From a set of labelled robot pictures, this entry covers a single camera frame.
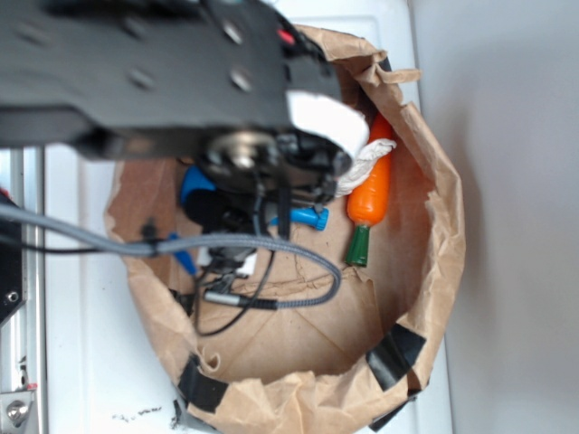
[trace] toy carrot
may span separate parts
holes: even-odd
[[[393,138],[392,127],[380,113],[372,124],[368,143],[378,138]],[[390,154],[381,157],[368,178],[347,199],[347,215],[356,225],[346,255],[346,263],[349,265],[365,267],[368,262],[370,228],[382,221],[388,209],[391,161]]]

